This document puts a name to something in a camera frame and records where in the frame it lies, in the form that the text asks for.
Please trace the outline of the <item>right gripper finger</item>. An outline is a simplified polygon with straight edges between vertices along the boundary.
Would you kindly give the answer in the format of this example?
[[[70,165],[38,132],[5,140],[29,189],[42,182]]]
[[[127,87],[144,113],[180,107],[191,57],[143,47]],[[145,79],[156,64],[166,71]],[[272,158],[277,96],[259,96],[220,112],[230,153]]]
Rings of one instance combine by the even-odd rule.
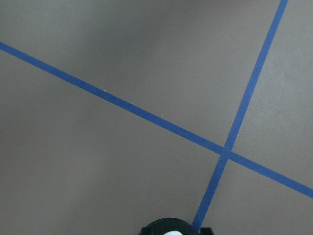
[[[200,229],[200,235],[213,235],[213,230],[209,227],[202,227]]]

